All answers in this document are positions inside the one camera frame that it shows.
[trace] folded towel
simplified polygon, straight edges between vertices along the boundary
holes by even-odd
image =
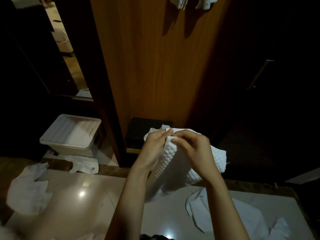
[[[161,129],[166,129],[166,131],[169,130],[167,125],[162,125]],[[151,128],[149,133],[161,129]],[[184,129],[173,128],[174,132],[181,130]],[[202,180],[191,168],[189,158],[186,156],[183,149],[171,142],[171,139],[173,138],[176,137],[167,137],[162,154],[147,180],[146,201],[156,200],[170,192]],[[211,151],[220,173],[223,173],[226,170],[227,164],[226,151],[217,149],[213,146],[211,146]]]

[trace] beige plastic bin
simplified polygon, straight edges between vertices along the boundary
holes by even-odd
[[[95,157],[102,143],[101,120],[61,114],[40,138],[60,154]]]

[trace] white cloth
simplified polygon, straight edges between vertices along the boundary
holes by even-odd
[[[48,181],[35,180],[47,170],[47,167],[47,162],[27,166],[12,180],[7,194],[7,205],[10,208],[26,215],[37,215],[46,208],[52,197],[52,193],[46,193]]]
[[[210,9],[211,3],[215,3],[218,0],[199,0],[196,9],[203,8],[204,10]],[[185,9],[188,0],[170,0],[178,9]]]
[[[96,174],[99,172],[98,160],[95,158],[68,155],[65,157],[65,160],[73,163],[73,167],[69,171],[70,173],[80,171],[88,174]]]
[[[260,210],[236,199],[232,200],[251,240],[284,240],[290,236],[290,229],[282,217],[277,218],[268,230]],[[201,231],[213,232],[205,188],[200,188],[186,199],[186,210]]]
[[[166,129],[166,131],[168,131],[169,126],[162,125],[161,129]],[[149,133],[161,129],[151,128]],[[184,130],[176,128],[172,129],[174,132]],[[146,201],[156,200],[170,192],[202,180],[191,168],[190,161],[183,149],[171,142],[171,139],[173,138],[176,137],[167,137],[157,164],[147,180]],[[223,173],[226,170],[227,164],[226,151],[217,149],[213,146],[211,146],[211,151],[220,173]]]

